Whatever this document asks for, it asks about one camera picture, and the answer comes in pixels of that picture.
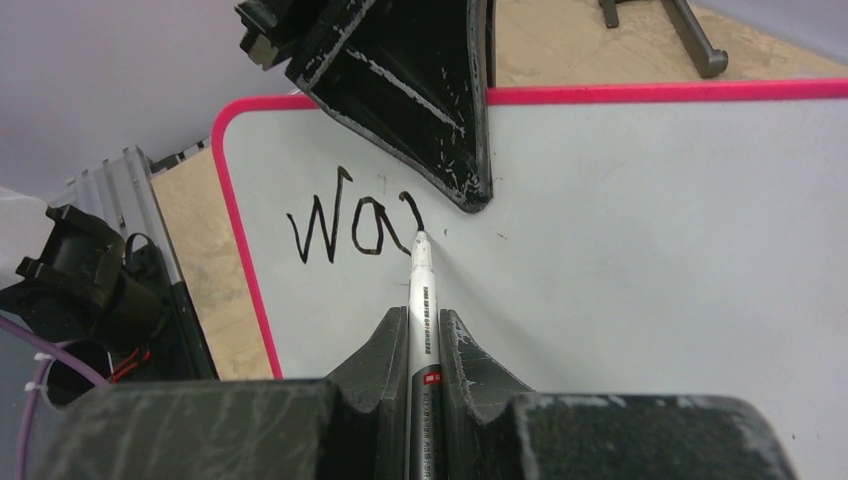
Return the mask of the red framed whiteboard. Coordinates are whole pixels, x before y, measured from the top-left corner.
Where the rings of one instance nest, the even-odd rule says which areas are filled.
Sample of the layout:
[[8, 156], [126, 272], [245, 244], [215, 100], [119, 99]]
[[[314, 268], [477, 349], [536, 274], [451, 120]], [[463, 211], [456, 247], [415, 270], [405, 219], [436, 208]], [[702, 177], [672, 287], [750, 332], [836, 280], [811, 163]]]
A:
[[212, 150], [271, 369], [329, 373], [439, 304], [531, 387], [713, 394], [805, 479], [847, 475], [847, 82], [490, 92], [493, 199], [467, 214], [303, 95], [253, 97]]

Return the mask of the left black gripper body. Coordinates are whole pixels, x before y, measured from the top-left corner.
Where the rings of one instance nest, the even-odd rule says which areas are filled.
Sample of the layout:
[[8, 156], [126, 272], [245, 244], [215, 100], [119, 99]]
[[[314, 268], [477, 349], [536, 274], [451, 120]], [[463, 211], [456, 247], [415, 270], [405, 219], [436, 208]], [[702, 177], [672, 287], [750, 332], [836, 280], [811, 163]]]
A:
[[240, 1], [235, 12], [245, 33], [240, 48], [264, 71], [293, 60], [297, 72], [323, 71], [327, 39], [343, 1]]

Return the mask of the white whiteboard marker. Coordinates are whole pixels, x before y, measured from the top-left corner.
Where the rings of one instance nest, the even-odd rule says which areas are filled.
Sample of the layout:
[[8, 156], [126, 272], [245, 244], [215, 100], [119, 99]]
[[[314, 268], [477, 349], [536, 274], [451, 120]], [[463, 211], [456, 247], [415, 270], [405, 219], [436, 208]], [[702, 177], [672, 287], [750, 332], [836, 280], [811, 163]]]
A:
[[444, 479], [438, 295], [427, 233], [416, 233], [411, 248], [408, 294], [406, 396], [407, 479]]

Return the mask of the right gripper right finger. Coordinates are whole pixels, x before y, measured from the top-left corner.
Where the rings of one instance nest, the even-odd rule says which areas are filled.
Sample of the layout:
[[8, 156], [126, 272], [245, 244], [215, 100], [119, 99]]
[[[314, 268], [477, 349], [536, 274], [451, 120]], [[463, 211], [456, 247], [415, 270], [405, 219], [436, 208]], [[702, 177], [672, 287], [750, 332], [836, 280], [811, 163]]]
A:
[[473, 338], [440, 325], [451, 479], [793, 479], [751, 404], [700, 395], [541, 393]]

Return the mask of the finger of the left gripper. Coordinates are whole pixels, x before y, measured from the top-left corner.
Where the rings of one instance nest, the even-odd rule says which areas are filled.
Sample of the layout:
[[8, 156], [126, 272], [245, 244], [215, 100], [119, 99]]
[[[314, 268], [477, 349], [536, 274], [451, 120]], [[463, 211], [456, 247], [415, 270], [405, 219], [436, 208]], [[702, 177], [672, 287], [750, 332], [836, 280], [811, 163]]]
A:
[[489, 1], [308, 1], [286, 75], [460, 210], [494, 196]]

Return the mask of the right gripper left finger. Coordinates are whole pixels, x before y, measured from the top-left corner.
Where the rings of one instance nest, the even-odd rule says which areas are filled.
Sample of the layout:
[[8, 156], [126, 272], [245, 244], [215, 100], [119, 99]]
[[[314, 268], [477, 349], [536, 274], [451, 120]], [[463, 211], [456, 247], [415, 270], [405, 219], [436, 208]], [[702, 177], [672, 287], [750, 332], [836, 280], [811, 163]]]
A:
[[67, 410], [43, 479], [399, 479], [406, 314], [318, 379], [98, 387]]

